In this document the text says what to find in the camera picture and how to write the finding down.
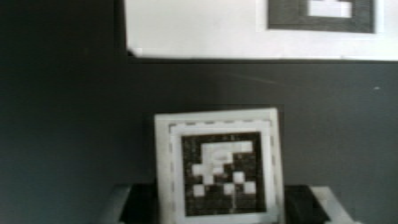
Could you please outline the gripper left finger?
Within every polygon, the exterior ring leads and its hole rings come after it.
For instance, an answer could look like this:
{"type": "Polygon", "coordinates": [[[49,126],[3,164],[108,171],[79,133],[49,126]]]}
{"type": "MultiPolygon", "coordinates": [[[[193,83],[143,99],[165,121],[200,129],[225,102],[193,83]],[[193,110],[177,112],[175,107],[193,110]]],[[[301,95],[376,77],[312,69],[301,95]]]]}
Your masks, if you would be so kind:
{"type": "Polygon", "coordinates": [[[152,183],[113,186],[99,213],[99,224],[157,224],[157,195],[152,183]]]}

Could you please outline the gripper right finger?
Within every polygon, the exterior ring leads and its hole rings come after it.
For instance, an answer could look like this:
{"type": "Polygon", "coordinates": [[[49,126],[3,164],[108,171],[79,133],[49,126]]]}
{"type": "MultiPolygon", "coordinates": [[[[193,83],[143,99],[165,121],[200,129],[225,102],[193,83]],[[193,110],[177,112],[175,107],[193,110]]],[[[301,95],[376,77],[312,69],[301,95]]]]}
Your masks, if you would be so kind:
{"type": "Polygon", "coordinates": [[[353,220],[326,186],[284,187],[285,224],[362,224],[353,220]]]}

